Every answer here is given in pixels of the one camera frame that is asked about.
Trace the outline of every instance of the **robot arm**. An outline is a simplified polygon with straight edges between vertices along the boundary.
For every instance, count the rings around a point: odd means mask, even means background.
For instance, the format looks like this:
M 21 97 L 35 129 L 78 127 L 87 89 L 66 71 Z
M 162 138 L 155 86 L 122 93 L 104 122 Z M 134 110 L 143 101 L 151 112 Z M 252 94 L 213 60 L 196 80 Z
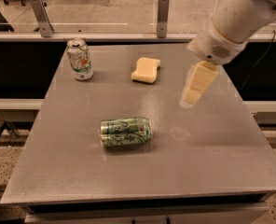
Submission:
M 205 62 L 189 72 L 181 104 L 194 105 L 214 81 L 214 66 L 231 62 L 244 50 L 250 36 L 275 20 L 276 0 L 223 0 L 187 46 Z M 205 75 L 201 72 L 203 65 L 210 67 Z M 195 82 L 200 83 L 199 79 L 205 85 L 194 86 Z

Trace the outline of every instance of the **upright can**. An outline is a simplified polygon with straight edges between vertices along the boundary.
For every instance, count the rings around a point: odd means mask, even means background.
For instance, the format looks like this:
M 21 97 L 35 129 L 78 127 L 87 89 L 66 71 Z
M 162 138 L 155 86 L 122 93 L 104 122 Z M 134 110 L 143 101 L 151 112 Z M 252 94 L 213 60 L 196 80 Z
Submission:
M 70 59 L 73 77 L 83 80 L 92 77 L 89 47 L 82 39 L 67 42 L 66 53 Z
M 101 143 L 104 147 L 143 144 L 150 139 L 149 119 L 144 117 L 103 120 L 101 122 Z

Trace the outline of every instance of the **lying can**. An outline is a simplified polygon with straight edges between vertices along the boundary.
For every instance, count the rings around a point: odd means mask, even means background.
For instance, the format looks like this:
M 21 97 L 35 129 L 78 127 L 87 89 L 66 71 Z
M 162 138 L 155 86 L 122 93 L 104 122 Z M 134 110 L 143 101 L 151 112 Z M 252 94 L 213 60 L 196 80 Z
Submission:
M 137 117 L 101 122 L 101 143 L 104 147 L 143 144 L 150 139 L 149 119 Z
M 84 40 L 73 39 L 68 41 L 66 53 L 75 79 L 83 80 L 92 77 L 89 47 Z

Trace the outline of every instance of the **gray table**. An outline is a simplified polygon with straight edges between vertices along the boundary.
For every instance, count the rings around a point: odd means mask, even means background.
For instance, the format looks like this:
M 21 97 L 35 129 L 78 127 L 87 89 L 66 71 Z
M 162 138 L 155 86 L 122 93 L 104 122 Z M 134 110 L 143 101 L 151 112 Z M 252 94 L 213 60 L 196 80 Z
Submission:
M 199 103 L 186 110 L 179 106 L 186 72 L 199 61 L 186 44 L 90 47 L 90 56 L 94 75 L 88 81 L 73 79 L 62 57 L 1 203 L 36 213 L 125 204 L 135 212 L 90 217 L 134 217 L 144 215 L 141 203 L 166 203 L 145 214 L 171 215 L 176 208 L 166 211 L 170 202 L 188 208 L 221 204 L 224 210 L 228 203 L 260 205 L 276 192 L 276 155 L 223 67 Z M 131 81 L 141 56 L 161 59 L 152 85 Z M 149 143 L 101 146 L 101 120 L 136 116 L 151 120 Z

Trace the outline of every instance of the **sponge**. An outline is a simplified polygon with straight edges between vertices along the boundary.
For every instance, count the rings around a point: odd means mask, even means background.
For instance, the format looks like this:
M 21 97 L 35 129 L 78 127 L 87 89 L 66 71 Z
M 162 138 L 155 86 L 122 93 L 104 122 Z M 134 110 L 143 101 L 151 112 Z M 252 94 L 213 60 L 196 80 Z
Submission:
M 217 75 L 213 63 L 203 61 L 193 65 L 186 79 L 180 105 L 184 108 L 193 106 L 211 86 Z
M 131 73 L 131 79 L 145 83 L 153 83 L 157 78 L 157 68 L 160 60 L 141 57 L 136 64 L 136 70 Z

